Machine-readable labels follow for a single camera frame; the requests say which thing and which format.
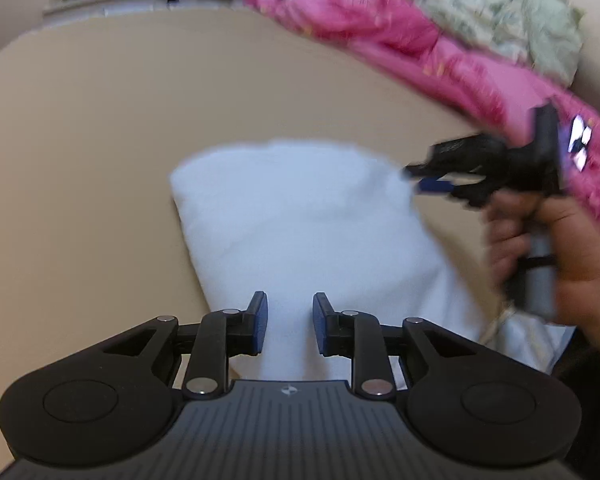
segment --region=finger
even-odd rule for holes
[[[542,200],[543,197],[538,193],[515,193],[501,189],[491,197],[490,214],[506,218],[527,218],[538,209]]]
[[[482,209],[482,221],[487,224],[489,222],[491,222],[492,220],[495,220],[497,218],[497,214],[496,214],[496,210],[493,206],[493,203],[489,202],[486,206],[484,206],[484,208]]]
[[[516,236],[493,244],[489,250],[489,258],[492,264],[504,258],[519,258],[531,249],[531,240],[528,235]]]
[[[500,285],[505,280],[508,280],[516,270],[515,258],[503,258],[491,265],[491,278]]]
[[[515,238],[522,234],[522,222],[520,220],[504,219],[494,220],[487,225],[486,239],[490,244]]]
[[[535,218],[544,224],[551,225],[573,219],[582,222],[586,217],[574,199],[549,197],[542,201]]]

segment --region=white towel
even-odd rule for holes
[[[410,184],[383,156],[323,141],[229,146],[185,161],[171,187],[211,310],[245,309],[254,291],[267,293],[262,354],[232,359],[243,378],[350,378],[348,359],[318,354],[316,292],[383,324],[419,316],[472,340],[485,328]],[[535,365],[523,339],[519,354]],[[400,387],[395,361],[394,372]]]

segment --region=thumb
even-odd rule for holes
[[[503,190],[493,195],[490,215],[532,218],[546,225],[561,278],[585,281],[600,275],[600,230],[573,198]]]

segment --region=pink fabric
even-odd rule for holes
[[[573,195],[600,222],[600,115],[524,66],[469,50],[444,36],[409,0],[247,0],[286,28],[339,44],[424,94],[503,133],[512,145],[530,140],[530,109],[551,100],[569,123],[592,127],[583,172],[568,179]]]

